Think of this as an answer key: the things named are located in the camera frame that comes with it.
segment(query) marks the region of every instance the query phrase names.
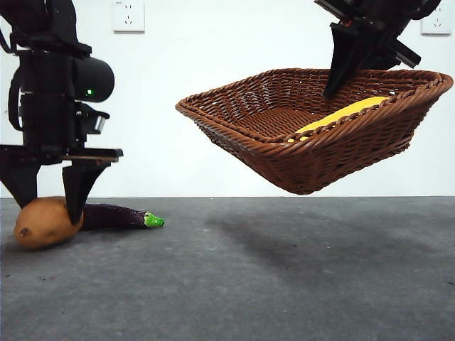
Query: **eggplant stem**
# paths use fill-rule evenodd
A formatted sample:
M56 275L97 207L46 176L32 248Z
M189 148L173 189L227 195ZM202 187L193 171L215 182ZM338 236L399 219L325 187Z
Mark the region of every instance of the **eggplant stem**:
M147 227L162 227L164 225L164 219L157 217L151 212L146 212L144 215L144 225Z

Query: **basket rim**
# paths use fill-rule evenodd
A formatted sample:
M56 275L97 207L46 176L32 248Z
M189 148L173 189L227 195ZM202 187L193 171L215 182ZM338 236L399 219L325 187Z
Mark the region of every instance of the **basket rim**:
M251 152L260 150L264 152L264 147L269 149L269 152L275 150L277 153L293 153L296 150L300 152L311 148L316 144L323 142L332 142L335 139L343 138L346 135L346 129L341 129L341 133L337 134L337 126L344 124L355 124L356 127L364 127L365 125L373 124L378 119L383 119L393 115L394 112L400 112L403 109L422 106L423 104L433 104L441 94L451 88L454 81L444 73L426 71L426 70L358 70L354 77L369 77L376 79L403 79L413 78L415 80L427 80L424 85L417 85L415 89L408 90L402 94L395 95L389 99L383 100L380 104L364 108L359 112L353 113L347 117L340 118L337 122L332 122L326 126L320 126L314 130L304 131L301 133L291 133L288 135L274 136L272 138L264 137L255 132L248 131L242 127L230 124L217 117L212 117L206 114L201 108L193 106L191 102L195 99L212 97L220 92L226 92L238 87L239 85L252 82L257 78L266 77L269 75L280 75L286 73L300 74L315 74L328 75L329 69L301 69L301 68L286 68L273 69L260 74L247 77L243 80L231 82L222 87L217 87L207 92L201 92L191 95L179 101L176 105L178 111L192 118L196 123L202 124L205 128L216 131L217 134L226 135L230 140L239 143L243 148L248 148ZM307 136L307 139L300 141L302 136ZM294 142L288 142L288 139L294 139Z

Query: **eggplant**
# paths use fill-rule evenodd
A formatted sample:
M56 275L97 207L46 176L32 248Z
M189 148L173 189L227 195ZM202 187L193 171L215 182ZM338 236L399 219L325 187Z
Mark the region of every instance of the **eggplant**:
M85 204L81 231L94 229L148 229L162 227L164 219L151 212L110 204Z

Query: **potato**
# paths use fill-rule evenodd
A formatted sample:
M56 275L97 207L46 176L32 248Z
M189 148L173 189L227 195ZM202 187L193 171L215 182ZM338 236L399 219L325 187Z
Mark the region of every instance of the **potato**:
M29 249L40 249L71 238L81 228L70 221L64 197L36 198L25 206L16 220L14 236Z

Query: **yellow object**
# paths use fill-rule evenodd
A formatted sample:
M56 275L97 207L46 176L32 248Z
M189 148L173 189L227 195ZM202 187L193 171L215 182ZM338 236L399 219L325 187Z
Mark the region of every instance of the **yellow object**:
M300 128L298 131L296 131L296 133L303 133L304 131L313 130L320 126L326 126L327 124L338 121L341 117L349 116L355 112L359 112L363 108L369 108L373 105L379 104L384 99L388 99L388 98L389 97L377 96L377 97L370 97L367 99L362 99L361 101L352 103L352 104L348 105L347 107L339 109L338 111L324 117L323 119L320 119L318 121L307 124L303 128ZM308 137L306 137L306 136L302 136L300 138L300 141L306 140L307 138ZM294 142L294 139L289 139L288 142Z

